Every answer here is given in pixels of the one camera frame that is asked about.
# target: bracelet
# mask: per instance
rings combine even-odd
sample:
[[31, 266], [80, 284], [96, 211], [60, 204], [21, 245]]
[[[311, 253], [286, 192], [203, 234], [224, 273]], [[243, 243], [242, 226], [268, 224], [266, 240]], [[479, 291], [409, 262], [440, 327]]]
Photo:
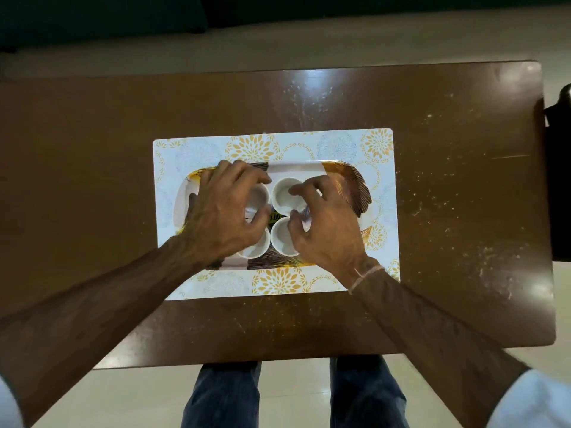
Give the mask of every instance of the bracelet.
[[359, 271], [357, 269], [355, 269], [355, 272], [357, 272], [357, 274], [359, 275], [359, 278], [357, 278], [357, 280], [354, 282], [353, 285], [351, 285], [351, 288], [349, 288], [349, 294], [352, 295], [355, 288], [357, 288], [357, 286], [364, 281], [364, 279], [370, 275], [371, 273], [375, 273], [377, 270], [381, 270], [383, 267], [381, 265], [375, 266], [372, 269], [369, 269], [367, 273], [365, 273], [364, 275], [360, 274]]

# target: human hand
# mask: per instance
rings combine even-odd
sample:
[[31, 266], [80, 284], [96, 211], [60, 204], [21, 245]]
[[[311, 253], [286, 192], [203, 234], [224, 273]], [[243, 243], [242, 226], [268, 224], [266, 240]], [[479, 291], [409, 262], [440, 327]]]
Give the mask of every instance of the human hand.
[[206, 267], [257, 243], [268, 226], [271, 206], [258, 210], [248, 223], [246, 201], [257, 183], [271, 181], [266, 171], [239, 160], [223, 160], [216, 170], [205, 170], [198, 195], [189, 199], [184, 229], [173, 237], [185, 261]]
[[345, 287], [351, 286], [359, 277], [356, 271], [371, 262], [354, 211], [329, 176], [307, 179], [289, 188], [289, 193], [302, 196], [311, 215], [308, 232], [304, 231], [296, 210], [289, 217], [289, 233], [296, 251], [307, 261], [331, 272]]

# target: forearm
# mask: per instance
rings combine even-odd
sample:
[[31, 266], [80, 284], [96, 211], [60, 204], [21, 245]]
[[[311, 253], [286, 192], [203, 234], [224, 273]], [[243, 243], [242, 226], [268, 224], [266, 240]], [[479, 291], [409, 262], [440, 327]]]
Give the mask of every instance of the forearm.
[[185, 279], [167, 242], [129, 265], [0, 320], [0, 375], [31, 426]]
[[384, 270], [368, 275], [353, 295], [465, 428], [485, 427], [507, 389], [529, 369]]

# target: white sleeve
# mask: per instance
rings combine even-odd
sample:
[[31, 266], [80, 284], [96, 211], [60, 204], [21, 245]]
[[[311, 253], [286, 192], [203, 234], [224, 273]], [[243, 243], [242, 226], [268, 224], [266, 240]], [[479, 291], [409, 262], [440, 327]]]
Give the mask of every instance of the white sleeve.
[[0, 426], [2, 428], [24, 428], [18, 403], [2, 377], [0, 377]]
[[571, 428], [571, 386], [527, 371], [505, 393], [487, 425], [516, 427]]

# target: tray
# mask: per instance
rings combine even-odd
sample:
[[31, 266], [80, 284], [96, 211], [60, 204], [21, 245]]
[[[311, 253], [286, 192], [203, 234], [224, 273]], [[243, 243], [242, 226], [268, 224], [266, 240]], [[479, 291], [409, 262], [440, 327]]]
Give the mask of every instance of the tray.
[[[367, 243], [371, 235], [371, 229], [374, 224], [375, 216], [372, 208], [371, 193], [365, 184], [365, 180], [359, 171], [351, 164], [341, 161], [305, 161], [305, 162], [260, 162], [252, 164], [258, 168], [267, 171], [272, 177], [272, 183], [267, 185], [271, 197], [275, 183], [285, 177], [294, 177], [301, 181], [305, 181], [311, 177], [329, 175], [333, 179], [339, 193], [346, 199], [353, 211], [357, 215], [359, 228], [361, 229], [361, 237]], [[173, 219], [175, 227], [180, 231], [184, 225], [184, 219], [189, 208], [189, 195], [198, 193], [200, 184], [200, 175], [207, 168], [198, 169], [190, 173], [183, 181], [176, 194]], [[275, 210], [272, 210], [272, 216], [269, 228], [282, 217]], [[305, 223], [310, 222], [309, 209], [305, 208], [302, 212], [302, 219]], [[268, 250], [255, 259], [245, 259], [237, 255], [224, 258], [216, 264], [212, 264], [210, 270], [255, 270], [255, 269], [274, 269], [278, 267], [304, 267], [312, 266], [313, 263], [303, 259], [303, 256], [287, 257], [280, 254], [270, 244]]]

